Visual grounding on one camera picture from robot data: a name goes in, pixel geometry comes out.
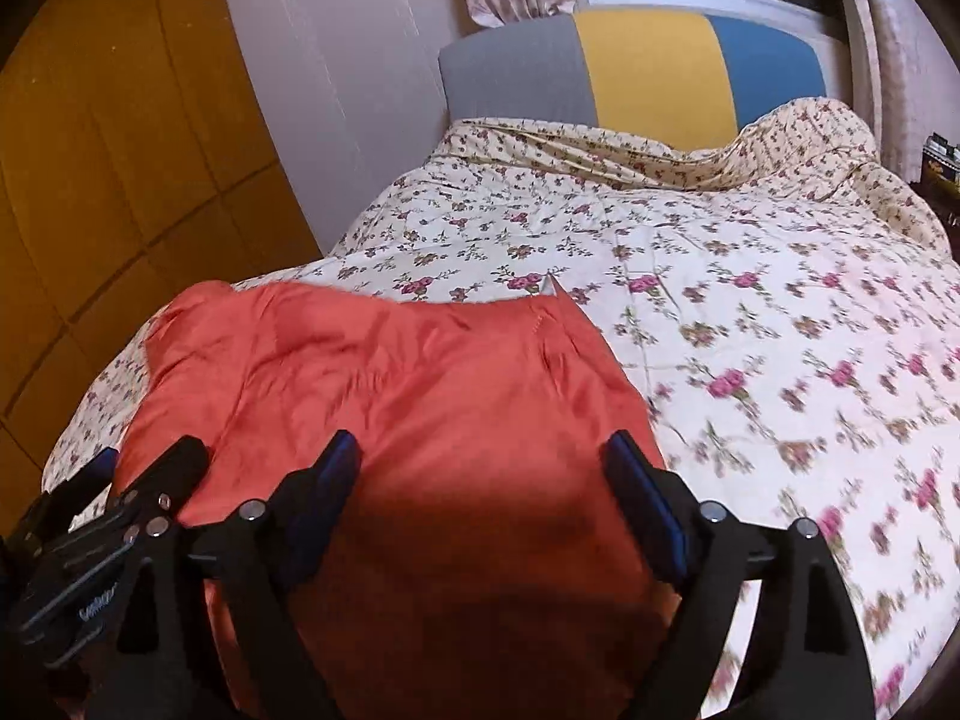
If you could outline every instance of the pink flower pattern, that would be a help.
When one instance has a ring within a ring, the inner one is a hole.
[[[944,369],[960,362],[960,271],[935,215],[833,100],[781,106],[696,157],[580,125],[474,119],[328,259],[237,286],[474,302],[535,295],[546,274],[649,398],[664,458],[700,498],[749,521],[820,522],[875,634],[887,720],[960,613],[960,379]],[[149,381],[147,332],[90,386],[45,488],[122,442]],[[884,513],[904,490],[895,526]],[[918,571],[942,578],[920,602]],[[704,716],[736,681],[749,637],[736,625]]]

